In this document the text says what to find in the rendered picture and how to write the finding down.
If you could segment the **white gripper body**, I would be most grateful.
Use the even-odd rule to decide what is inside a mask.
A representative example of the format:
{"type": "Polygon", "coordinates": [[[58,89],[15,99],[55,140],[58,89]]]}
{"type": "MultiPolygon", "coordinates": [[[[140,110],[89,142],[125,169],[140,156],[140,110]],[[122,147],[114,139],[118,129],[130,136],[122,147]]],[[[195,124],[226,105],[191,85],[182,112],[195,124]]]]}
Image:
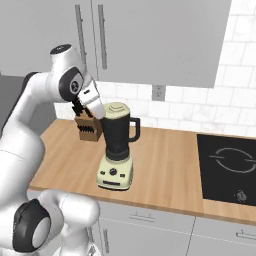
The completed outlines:
{"type": "Polygon", "coordinates": [[[78,94],[80,103],[87,107],[92,115],[100,120],[104,117],[105,111],[100,99],[99,92],[95,87],[87,87],[78,94]]]}

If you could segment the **cream blender lid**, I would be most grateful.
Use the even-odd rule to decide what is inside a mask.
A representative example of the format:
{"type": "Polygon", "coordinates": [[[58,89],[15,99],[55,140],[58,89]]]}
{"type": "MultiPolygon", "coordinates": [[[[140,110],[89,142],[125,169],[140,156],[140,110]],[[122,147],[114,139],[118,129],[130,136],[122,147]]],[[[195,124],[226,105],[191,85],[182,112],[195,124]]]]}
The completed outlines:
{"type": "Polygon", "coordinates": [[[122,102],[110,102],[104,105],[105,115],[107,119],[118,119],[130,114],[129,107],[122,102]]]}

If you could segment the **cream and black blender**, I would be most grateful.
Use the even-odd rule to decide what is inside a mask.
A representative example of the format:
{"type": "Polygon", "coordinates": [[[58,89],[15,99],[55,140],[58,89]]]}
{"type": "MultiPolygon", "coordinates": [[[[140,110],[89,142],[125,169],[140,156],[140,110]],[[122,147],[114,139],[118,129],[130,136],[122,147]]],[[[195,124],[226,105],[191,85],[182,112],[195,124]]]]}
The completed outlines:
{"type": "Polygon", "coordinates": [[[129,144],[140,138],[140,119],[130,114],[118,119],[101,119],[105,154],[96,175],[99,187],[125,191],[133,179],[133,159],[129,144]]]}

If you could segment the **wooden knife block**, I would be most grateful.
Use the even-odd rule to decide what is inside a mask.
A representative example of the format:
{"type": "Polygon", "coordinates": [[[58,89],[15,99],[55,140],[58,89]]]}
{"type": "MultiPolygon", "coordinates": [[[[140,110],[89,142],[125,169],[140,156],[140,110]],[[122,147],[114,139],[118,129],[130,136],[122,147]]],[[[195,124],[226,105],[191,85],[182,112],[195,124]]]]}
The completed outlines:
{"type": "Polygon", "coordinates": [[[76,116],[75,121],[79,130],[79,137],[84,141],[97,142],[102,134],[101,123],[95,117],[87,115],[76,116]]]}

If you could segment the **dark grey tall unit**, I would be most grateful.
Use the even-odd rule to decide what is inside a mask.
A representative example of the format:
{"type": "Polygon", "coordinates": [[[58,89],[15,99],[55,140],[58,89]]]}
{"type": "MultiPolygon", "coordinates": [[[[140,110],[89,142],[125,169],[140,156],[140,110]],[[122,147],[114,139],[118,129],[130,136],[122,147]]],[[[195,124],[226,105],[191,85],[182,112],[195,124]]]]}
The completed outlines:
{"type": "MultiPolygon", "coordinates": [[[[22,83],[23,77],[0,74],[0,135],[5,121],[20,95],[22,83]]],[[[34,111],[29,127],[41,135],[55,119],[54,105],[42,103],[34,111]]]]}

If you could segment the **grey drawer front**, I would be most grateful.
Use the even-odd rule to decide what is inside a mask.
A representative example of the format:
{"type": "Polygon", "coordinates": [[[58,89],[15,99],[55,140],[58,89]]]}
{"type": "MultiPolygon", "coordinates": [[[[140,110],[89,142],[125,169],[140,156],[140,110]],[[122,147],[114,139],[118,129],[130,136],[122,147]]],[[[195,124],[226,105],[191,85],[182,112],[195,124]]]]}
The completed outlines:
{"type": "Polygon", "coordinates": [[[116,203],[109,203],[100,201],[102,219],[121,221],[124,223],[132,223],[136,225],[154,227],[164,230],[171,230],[183,233],[190,233],[192,231],[195,218],[189,215],[158,211],[147,208],[140,208],[116,203]],[[140,220],[133,220],[129,218],[130,214],[148,216],[156,219],[155,223],[144,222],[140,220]]]}
{"type": "Polygon", "coordinates": [[[193,230],[193,233],[199,236],[235,242],[256,243],[255,240],[237,237],[236,232],[256,235],[256,226],[197,217],[193,230]]]}

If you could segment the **black hob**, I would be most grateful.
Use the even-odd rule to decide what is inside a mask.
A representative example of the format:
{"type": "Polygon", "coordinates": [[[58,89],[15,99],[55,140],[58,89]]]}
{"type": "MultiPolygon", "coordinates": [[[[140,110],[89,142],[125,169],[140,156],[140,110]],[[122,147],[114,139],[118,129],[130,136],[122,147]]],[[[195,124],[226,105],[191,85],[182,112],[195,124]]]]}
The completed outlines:
{"type": "Polygon", "coordinates": [[[256,140],[197,135],[204,199],[256,206],[256,140]]]}

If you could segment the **grey base cupboard door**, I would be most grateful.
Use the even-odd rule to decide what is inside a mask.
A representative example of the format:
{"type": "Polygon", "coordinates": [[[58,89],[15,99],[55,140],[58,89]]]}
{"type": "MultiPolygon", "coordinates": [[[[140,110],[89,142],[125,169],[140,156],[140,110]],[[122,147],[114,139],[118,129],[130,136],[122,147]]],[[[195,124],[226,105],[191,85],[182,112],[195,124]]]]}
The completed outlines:
{"type": "Polygon", "coordinates": [[[110,252],[106,256],[187,256],[190,234],[100,219],[108,229],[110,252]]]}
{"type": "Polygon", "coordinates": [[[193,235],[187,256],[256,256],[256,243],[193,235]]]}

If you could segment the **grey wall socket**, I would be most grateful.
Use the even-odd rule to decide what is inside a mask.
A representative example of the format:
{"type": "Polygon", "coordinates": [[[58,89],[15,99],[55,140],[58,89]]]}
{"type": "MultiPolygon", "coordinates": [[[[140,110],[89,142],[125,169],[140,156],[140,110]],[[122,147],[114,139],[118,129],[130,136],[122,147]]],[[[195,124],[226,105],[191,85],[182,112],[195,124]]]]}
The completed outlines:
{"type": "Polygon", "coordinates": [[[152,100],[153,101],[164,101],[166,94],[165,85],[153,85],[152,86],[152,100]]]}

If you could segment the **grey wall cupboard door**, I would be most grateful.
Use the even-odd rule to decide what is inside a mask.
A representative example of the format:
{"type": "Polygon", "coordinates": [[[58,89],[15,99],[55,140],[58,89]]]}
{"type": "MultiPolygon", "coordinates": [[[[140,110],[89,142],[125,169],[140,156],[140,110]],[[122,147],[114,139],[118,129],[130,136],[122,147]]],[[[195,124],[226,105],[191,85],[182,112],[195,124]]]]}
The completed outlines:
{"type": "Polygon", "coordinates": [[[98,79],[212,88],[231,0],[91,0],[98,79]],[[98,5],[104,8],[102,68],[98,5]]]}
{"type": "Polygon", "coordinates": [[[46,72],[51,67],[51,49],[61,44],[80,49],[76,4],[83,19],[87,68],[96,76],[90,0],[0,0],[0,73],[46,72]]]}

